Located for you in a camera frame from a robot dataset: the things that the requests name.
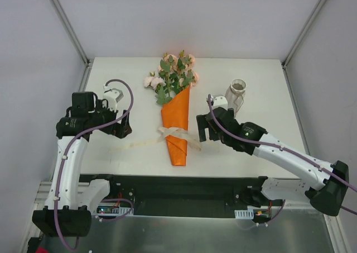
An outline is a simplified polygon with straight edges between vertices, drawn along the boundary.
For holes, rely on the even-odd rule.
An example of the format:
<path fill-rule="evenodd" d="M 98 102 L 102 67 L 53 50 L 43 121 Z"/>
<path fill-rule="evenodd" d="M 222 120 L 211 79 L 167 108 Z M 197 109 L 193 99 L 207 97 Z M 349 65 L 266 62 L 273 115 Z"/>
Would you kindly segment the orange wrapping paper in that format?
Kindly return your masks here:
<path fill-rule="evenodd" d="M 190 88 L 188 87 L 164 104 L 161 109 L 163 127 L 169 133 L 165 139 L 173 166 L 186 166 L 188 141 L 181 136 L 189 126 L 189 101 Z"/>

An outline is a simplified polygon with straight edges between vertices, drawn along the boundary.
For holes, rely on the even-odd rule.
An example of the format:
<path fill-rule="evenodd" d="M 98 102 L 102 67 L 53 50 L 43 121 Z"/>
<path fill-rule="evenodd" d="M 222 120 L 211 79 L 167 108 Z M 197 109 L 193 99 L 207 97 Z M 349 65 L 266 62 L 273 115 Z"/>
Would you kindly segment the cream printed ribbon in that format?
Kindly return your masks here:
<path fill-rule="evenodd" d="M 193 150 L 201 151 L 201 149 L 202 149 L 201 143 L 197 139 L 197 136 L 192 135 L 191 133 L 189 133 L 187 130 L 184 130 L 183 128 L 159 127 L 158 131 L 161 133 L 161 135 L 160 135 L 160 137 L 158 137 L 156 139 L 131 142 L 131 143 L 128 143 L 123 146 L 113 147 L 113 148 L 109 149 L 109 152 L 117 152 L 117 151 L 129 150 L 129 149 L 136 148 L 136 147 L 144 147 L 144 146 L 158 144 L 160 142 L 166 141 L 167 137 L 174 137 L 179 140 L 185 140 L 185 141 L 187 141 L 188 146 Z"/>

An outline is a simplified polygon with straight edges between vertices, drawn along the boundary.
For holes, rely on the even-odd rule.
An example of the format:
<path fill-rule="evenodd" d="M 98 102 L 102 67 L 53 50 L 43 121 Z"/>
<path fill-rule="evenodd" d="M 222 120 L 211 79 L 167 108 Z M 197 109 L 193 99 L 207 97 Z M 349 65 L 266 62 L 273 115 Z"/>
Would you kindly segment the pink flower stem one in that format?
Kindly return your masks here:
<path fill-rule="evenodd" d="M 194 71 L 195 57 L 192 54 L 186 54 L 183 50 L 179 53 L 177 57 L 177 71 L 178 74 L 185 70 L 192 69 Z"/>

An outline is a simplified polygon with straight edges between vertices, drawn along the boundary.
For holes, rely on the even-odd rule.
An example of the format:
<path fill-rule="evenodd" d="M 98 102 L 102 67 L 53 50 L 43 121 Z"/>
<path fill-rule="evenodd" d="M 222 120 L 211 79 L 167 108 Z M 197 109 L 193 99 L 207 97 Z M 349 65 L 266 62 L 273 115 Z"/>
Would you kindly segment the pink flower stem three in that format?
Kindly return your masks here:
<path fill-rule="evenodd" d="M 156 76 L 155 72 L 144 78 L 143 87 L 152 89 L 157 94 L 157 98 L 166 96 L 167 84 L 163 78 Z"/>

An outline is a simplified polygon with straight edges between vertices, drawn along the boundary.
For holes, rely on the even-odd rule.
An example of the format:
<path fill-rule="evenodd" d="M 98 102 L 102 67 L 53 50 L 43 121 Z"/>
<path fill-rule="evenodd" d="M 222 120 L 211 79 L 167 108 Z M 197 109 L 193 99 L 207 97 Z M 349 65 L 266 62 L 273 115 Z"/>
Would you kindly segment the pink flower stem two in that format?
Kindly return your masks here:
<path fill-rule="evenodd" d="M 179 93 L 179 73 L 177 71 L 176 56 L 165 53 L 160 60 L 158 74 L 166 83 L 164 89 L 165 93 L 170 97 Z"/>

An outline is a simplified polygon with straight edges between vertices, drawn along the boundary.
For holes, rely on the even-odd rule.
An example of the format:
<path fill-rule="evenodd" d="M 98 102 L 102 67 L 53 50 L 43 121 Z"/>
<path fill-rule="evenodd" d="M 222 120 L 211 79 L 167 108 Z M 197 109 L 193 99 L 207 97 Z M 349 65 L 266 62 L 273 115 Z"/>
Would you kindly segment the pink flower stem four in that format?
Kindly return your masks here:
<path fill-rule="evenodd" d="M 192 69 L 188 69 L 177 75 L 173 89 L 175 90 L 175 93 L 178 94 L 184 89 L 194 87 L 198 83 L 198 81 L 198 73 L 193 71 Z"/>

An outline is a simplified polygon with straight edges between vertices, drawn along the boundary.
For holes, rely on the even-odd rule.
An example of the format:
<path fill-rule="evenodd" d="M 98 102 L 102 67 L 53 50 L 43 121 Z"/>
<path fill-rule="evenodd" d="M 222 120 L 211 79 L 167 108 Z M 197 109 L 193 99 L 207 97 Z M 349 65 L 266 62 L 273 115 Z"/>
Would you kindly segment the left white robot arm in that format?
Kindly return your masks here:
<path fill-rule="evenodd" d="M 118 117 L 119 89 L 104 88 L 102 98 L 94 92 L 72 94 L 71 106 L 56 124 L 57 159 L 51 188 L 43 209 L 35 210 L 32 222 L 46 236 L 85 237 L 100 201 L 112 202 L 118 189 L 106 179 L 95 179 L 78 193 L 81 163 L 90 135 L 98 126 L 119 139 L 132 133 L 129 112 Z"/>

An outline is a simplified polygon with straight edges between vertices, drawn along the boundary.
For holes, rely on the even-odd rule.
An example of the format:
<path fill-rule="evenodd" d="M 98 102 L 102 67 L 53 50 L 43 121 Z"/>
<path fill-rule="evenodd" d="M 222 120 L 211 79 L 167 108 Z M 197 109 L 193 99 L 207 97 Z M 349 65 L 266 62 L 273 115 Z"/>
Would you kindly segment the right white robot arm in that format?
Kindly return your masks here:
<path fill-rule="evenodd" d="M 198 115 L 196 120 L 201 142 L 219 140 L 237 152 L 267 160 L 298 177 L 296 180 L 265 179 L 262 186 L 251 191 L 255 204 L 261 206 L 269 200 L 290 199 L 309 202 L 328 216 L 339 214 L 349 187 L 346 163 L 332 164 L 300 153 L 253 122 L 238 123 L 232 109 L 218 107 Z"/>

